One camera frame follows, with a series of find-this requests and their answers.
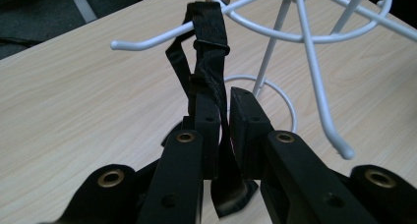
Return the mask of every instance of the black strap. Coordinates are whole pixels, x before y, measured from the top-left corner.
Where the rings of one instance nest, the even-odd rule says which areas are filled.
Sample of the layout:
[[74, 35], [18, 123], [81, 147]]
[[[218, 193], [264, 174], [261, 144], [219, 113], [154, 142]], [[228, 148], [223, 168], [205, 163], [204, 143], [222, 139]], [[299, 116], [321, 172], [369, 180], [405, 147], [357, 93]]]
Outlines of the black strap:
[[[253, 191], [255, 183], [243, 182], [230, 140], [223, 75], [229, 47], [220, 5], [213, 2], [188, 4], [184, 23], [191, 20], [194, 30], [177, 37], [165, 53], [188, 96], [190, 116], [195, 114], [195, 97], [201, 90], [210, 92], [218, 107], [222, 137], [218, 147], [218, 177], [211, 183], [211, 198], [217, 215], [221, 217], [245, 206], [253, 194], [248, 190]], [[194, 74], [191, 74], [181, 42], [193, 34], [197, 38], [194, 42], [197, 63]], [[225, 205], [230, 201], [234, 205]]]

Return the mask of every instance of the white wire rack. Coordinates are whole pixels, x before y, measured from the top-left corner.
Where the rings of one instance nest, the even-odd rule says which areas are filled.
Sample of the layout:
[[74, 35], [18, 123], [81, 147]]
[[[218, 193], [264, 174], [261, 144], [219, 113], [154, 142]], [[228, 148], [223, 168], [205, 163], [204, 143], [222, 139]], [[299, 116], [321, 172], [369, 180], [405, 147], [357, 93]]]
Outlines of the white wire rack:
[[[251, 22], [244, 17], [240, 16], [236, 10], [246, 6], [256, 0], [238, 0], [231, 4], [224, 4], [221, 0], [212, 0], [219, 2], [221, 5], [221, 12], [228, 16], [231, 20], [238, 23], [239, 25], [248, 28], [252, 31], [255, 31], [259, 34], [265, 35], [270, 37], [267, 51], [265, 53], [262, 65], [260, 67], [259, 73], [256, 77], [246, 76], [246, 75], [239, 75], [239, 76], [232, 76], [226, 78], [227, 81], [235, 80], [235, 79], [250, 79], [254, 80], [255, 86], [253, 89], [253, 94], [255, 96], [258, 95], [260, 89], [264, 84], [268, 84], [272, 88], [274, 88], [285, 100], [287, 103], [293, 124], [292, 124], [292, 131], [295, 132], [297, 128], [296, 122], [296, 114], [295, 110], [291, 104], [289, 98], [285, 95], [285, 93], [275, 84], [266, 80], [265, 73], [268, 67], [269, 59], [272, 55], [273, 48], [275, 47], [275, 43], [278, 39], [284, 41], [291, 41], [297, 43], [304, 43], [306, 49], [306, 55], [310, 66], [310, 74], [313, 82], [313, 88], [316, 96], [316, 101], [319, 109], [320, 119], [322, 123], [322, 127], [324, 132], [332, 144], [332, 146], [339, 152], [339, 154], [344, 159], [351, 159], [354, 157], [355, 152], [352, 147], [339, 135], [337, 129], [334, 126], [333, 120], [331, 118], [331, 114], [328, 107], [328, 100], [327, 94], [325, 91], [325, 86], [322, 80], [322, 74], [315, 50], [315, 44], [324, 44], [324, 43], [334, 43], [338, 41], [344, 41], [351, 38], [355, 38], [360, 36], [377, 25], [381, 25], [392, 31], [403, 35], [411, 40], [417, 42], [417, 31], [415, 29], [404, 27], [398, 23], [395, 23], [389, 19], [386, 19], [386, 15], [389, 12], [392, 0], [382, 0], [379, 2], [379, 6], [381, 10], [378, 13], [370, 11], [360, 5], [361, 0], [330, 0], [342, 7], [345, 7], [344, 12], [336, 22], [335, 26], [333, 27], [332, 31], [328, 35], [313, 35], [310, 30], [307, 12], [305, 7], [305, 0], [282, 0], [276, 22], [273, 28], [266, 28], [261, 25], [258, 25], [254, 22]], [[290, 33], [290, 32], [283, 32], [281, 31], [282, 25], [285, 21], [285, 17], [289, 10], [291, 3], [296, 3], [301, 33]], [[355, 30], [342, 32], [343, 27], [352, 16], [353, 13], [357, 13], [360, 16], [369, 20], [369, 22]], [[178, 35], [181, 35], [187, 31], [193, 29], [193, 24], [191, 22], [186, 23], [178, 28], [174, 28], [164, 34], [159, 36], [153, 37], [151, 39], [142, 41], [142, 42], [128, 42], [128, 41], [120, 41], [115, 40], [111, 42], [111, 48], [115, 50], [132, 50], [132, 51], [140, 51], [152, 48], [160, 43], [163, 43], [167, 40], [175, 38]]]

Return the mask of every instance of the gray carpet floor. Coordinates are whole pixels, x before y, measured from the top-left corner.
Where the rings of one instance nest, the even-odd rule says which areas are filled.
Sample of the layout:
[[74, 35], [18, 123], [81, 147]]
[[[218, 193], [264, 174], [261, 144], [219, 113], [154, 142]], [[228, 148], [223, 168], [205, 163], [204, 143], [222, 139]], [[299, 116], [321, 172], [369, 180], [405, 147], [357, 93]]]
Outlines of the gray carpet floor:
[[[138, 0], [88, 0], [98, 18]], [[73, 0], [0, 0], [0, 38], [45, 41], [85, 25]], [[28, 49], [0, 41], [0, 60]]]

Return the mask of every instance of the light wood tabletop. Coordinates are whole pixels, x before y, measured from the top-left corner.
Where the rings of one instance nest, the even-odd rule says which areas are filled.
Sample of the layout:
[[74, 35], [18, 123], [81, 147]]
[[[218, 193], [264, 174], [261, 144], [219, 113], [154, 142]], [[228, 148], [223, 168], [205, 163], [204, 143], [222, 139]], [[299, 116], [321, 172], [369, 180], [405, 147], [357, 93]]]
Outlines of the light wood tabletop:
[[[0, 61], [0, 223], [56, 220], [94, 170], [114, 163], [139, 170], [160, 156], [160, 142], [187, 112], [164, 54], [169, 42], [141, 52], [113, 51], [109, 44], [178, 27], [193, 1], [146, 0]], [[238, 12], [272, 27], [280, 2], [260, 0]], [[306, 4], [313, 32], [329, 33], [341, 7], [328, 0]], [[231, 48], [226, 76], [256, 75], [268, 38], [224, 19]], [[365, 23], [355, 15], [346, 29]], [[295, 5], [283, 30], [300, 32]], [[192, 40], [184, 48], [194, 65]], [[334, 123], [357, 155], [343, 160], [323, 133], [304, 45], [278, 41], [267, 78], [292, 99], [297, 133], [335, 171], [349, 175], [357, 165], [375, 164], [417, 186], [417, 44], [376, 27], [316, 48]], [[251, 90], [253, 84], [227, 86]], [[284, 101], [267, 86], [259, 100], [273, 126], [289, 130]], [[243, 211], [218, 220], [205, 190], [202, 218], [270, 223], [259, 192]]]

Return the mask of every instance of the wooden table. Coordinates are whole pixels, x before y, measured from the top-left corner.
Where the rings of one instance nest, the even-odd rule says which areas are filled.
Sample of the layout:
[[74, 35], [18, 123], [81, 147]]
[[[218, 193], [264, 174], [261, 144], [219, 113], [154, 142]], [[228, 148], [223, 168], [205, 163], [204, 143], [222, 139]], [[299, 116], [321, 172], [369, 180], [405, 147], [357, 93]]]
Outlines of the wooden table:
[[[179, 26], [192, 1], [146, 0], [0, 62], [0, 223], [53, 221], [95, 169], [118, 163], [138, 170], [160, 156], [161, 140], [187, 105], [164, 56], [169, 43], [143, 52], [113, 51], [109, 43]], [[271, 27], [280, 1], [261, 0], [239, 12]], [[327, 0], [307, 6], [315, 33], [328, 33], [341, 14]], [[255, 75], [268, 38], [225, 21], [232, 50], [226, 75]], [[348, 28], [364, 23], [356, 17]], [[283, 29], [299, 30], [295, 6]], [[191, 43], [184, 46], [193, 63]], [[375, 28], [317, 45], [317, 52], [334, 122], [357, 155], [343, 160], [324, 136], [304, 46], [279, 41], [267, 77], [293, 100], [298, 134], [331, 169], [348, 175], [356, 165], [376, 164], [417, 186], [417, 44]], [[268, 87], [259, 100], [274, 127], [289, 130], [283, 100]], [[270, 219], [257, 193], [244, 211], [218, 220], [205, 191], [203, 223], [217, 222]]]

